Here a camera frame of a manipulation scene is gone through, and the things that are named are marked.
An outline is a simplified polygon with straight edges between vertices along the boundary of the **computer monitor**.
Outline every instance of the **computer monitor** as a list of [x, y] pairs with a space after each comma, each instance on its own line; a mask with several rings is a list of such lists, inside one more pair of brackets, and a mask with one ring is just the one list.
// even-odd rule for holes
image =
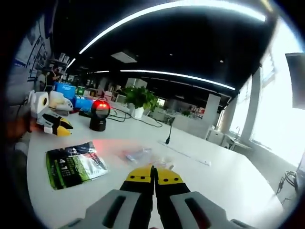
[[305, 152], [303, 153], [301, 162], [296, 170], [295, 190], [297, 193], [302, 193], [305, 188]]

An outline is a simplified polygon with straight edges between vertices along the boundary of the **plastic bag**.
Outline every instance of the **plastic bag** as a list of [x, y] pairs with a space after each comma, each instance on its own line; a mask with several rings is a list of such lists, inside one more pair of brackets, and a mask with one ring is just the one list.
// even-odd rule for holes
[[124, 150], [123, 155], [137, 167], [145, 165], [153, 165], [166, 169], [172, 169], [174, 167], [169, 157], [160, 157], [152, 153], [151, 148], [140, 147], [137, 150]]
[[109, 172], [92, 142], [48, 151], [47, 170], [54, 189], [79, 185]]

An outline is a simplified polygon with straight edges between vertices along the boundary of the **black ceiling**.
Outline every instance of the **black ceiling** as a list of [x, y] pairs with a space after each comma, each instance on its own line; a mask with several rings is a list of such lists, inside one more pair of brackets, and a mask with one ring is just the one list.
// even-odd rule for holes
[[[209, 93], [221, 93], [219, 109], [227, 105], [230, 97], [238, 94], [248, 77], [257, 70], [275, 25], [275, 17], [260, 1], [242, 3], [264, 14], [265, 22], [225, 10], [178, 7], [129, 21], [79, 55], [79, 51], [100, 32], [126, 16], [155, 6], [156, 1], [59, 2], [54, 22], [54, 47], [57, 53], [64, 52], [76, 58], [69, 73], [109, 70], [111, 73], [100, 75], [114, 81], [145, 77], [143, 80], [156, 95], [175, 97], [200, 106], [205, 106]], [[121, 51], [131, 53], [137, 63], [123, 63], [111, 57]], [[191, 75], [236, 90], [178, 76], [121, 73], [119, 70], [123, 69]]]

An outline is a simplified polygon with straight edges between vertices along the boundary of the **window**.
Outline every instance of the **window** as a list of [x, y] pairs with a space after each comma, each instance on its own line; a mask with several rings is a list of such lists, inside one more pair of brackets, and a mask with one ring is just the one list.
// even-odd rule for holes
[[221, 130], [222, 128], [222, 124], [223, 124], [223, 120], [224, 120], [224, 109], [220, 112], [219, 118], [218, 118], [218, 122], [216, 125], [216, 129], [217, 130]]
[[252, 141], [293, 165], [305, 149], [305, 111], [292, 108], [292, 88], [286, 53], [302, 52], [292, 31], [280, 19], [262, 60], [261, 90]]
[[159, 104], [159, 106], [163, 107], [163, 106], [164, 106], [164, 103], [165, 103], [165, 100], [164, 100], [164, 99], [158, 98], [158, 104]]
[[244, 86], [241, 88], [239, 95], [237, 97], [236, 108], [234, 111], [233, 120], [230, 126], [230, 132], [242, 134], [244, 129], [244, 124], [246, 122], [249, 104], [250, 104], [250, 95], [252, 87], [252, 76], [247, 80]]

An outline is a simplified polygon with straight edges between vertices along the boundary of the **led light strip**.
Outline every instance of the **led light strip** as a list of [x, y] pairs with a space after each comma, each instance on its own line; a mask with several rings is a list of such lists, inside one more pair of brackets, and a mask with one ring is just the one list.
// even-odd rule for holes
[[180, 77], [189, 78], [189, 79], [193, 79], [193, 80], [199, 80], [199, 81], [203, 81], [203, 82], [206, 82], [206, 83], [212, 83], [212, 84], [215, 84], [217, 86], [225, 87], [225, 88], [228, 88], [230, 90], [235, 91], [235, 88], [230, 87], [228, 85], [225, 85], [225, 84], [222, 84], [222, 83], [217, 83], [217, 82], [214, 82], [212, 80], [206, 80], [206, 79], [203, 79], [203, 78], [190, 76], [190, 75], [182, 75], [182, 74], [177, 74], [177, 73], [167, 73], [167, 72], [158, 72], [158, 71], [149, 71], [149, 70], [120, 70], [120, 72], [123, 72], [123, 73], [157, 73], [157, 74], [164, 74], [164, 75], [174, 75], [174, 76], [180, 76]]
[[75, 61], [76, 59], [73, 58], [73, 60], [70, 62], [70, 64], [68, 64], [67, 68], [70, 68], [70, 66], [73, 64], [73, 62]]
[[87, 73], [88, 74], [94, 74], [94, 73], [108, 73], [109, 71], [97, 71], [97, 72], [92, 72], [92, 73]]
[[112, 26], [110, 26], [109, 28], [107, 28], [106, 30], [104, 30], [103, 32], [101, 32], [99, 35], [97, 35], [93, 40], [91, 40], [80, 52], [79, 54], [82, 54], [84, 51], [86, 51], [91, 45], [93, 45], [98, 39], [100, 39], [101, 37], [103, 37], [104, 35], [106, 35], [107, 33], [111, 32], [112, 30], [114, 30], [115, 28], [135, 19], [138, 17], [141, 17], [145, 14], [148, 13], [152, 13], [152, 12], [156, 12], [159, 10], [164, 10], [164, 9], [170, 9], [170, 8], [174, 8], [174, 7], [185, 7], [185, 6], [202, 6], [202, 7], [212, 7], [212, 8], [219, 8], [219, 9], [224, 9], [224, 10], [230, 10], [230, 11], [235, 11], [244, 15], [247, 15], [249, 17], [255, 18], [259, 21], [265, 21], [266, 17], [245, 6], [241, 6], [235, 3], [231, 3], [231, 2], [226, 2], [226, 1], [222, 1], [222, 0], [182, 0], [182, 1], [176, 1], [176, 2], [169, 2], [169, 3], [165, 3], [165, 4], [161, 4], [161, 5], [157, 5], [157, 6], [153, 6], [144, 10], [141, 10], [137, 13], [134, 13], [120, 21], [118, 21], [117, 23], [113, 24]]

